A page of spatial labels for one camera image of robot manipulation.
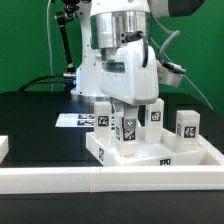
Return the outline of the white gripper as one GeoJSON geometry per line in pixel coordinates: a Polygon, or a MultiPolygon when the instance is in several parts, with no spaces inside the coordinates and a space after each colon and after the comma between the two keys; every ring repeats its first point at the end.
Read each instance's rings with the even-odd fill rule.
{"type": "Polygon", "coordinates": [[[159,94],[156,56],[151,46],[146,67],[142,66],[143,60],[143,43],[129,42],[117,49],[114,61],[98,61],[97,64],[99,88],[113,98],[115,113],[124,111],[127,131],[137,126],[138,107],[133,105],[153,104],[159,94]]]}

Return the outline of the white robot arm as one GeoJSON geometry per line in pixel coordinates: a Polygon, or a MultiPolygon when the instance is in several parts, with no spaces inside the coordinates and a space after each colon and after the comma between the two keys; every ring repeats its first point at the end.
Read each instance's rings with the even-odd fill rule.
{"type": "Polygon", "coordinates": [[[190,16],[205,0],[81,0],[90,6],[90,44],[97,58],[100,91],[123,103],[124,128],[136,128],[138,107],[156,102],[159,94],[157,67],[183,75],[185,70],[163,60],[167,45],[155,52],[148,44],[149,21],[159,17],[190,16]]]}

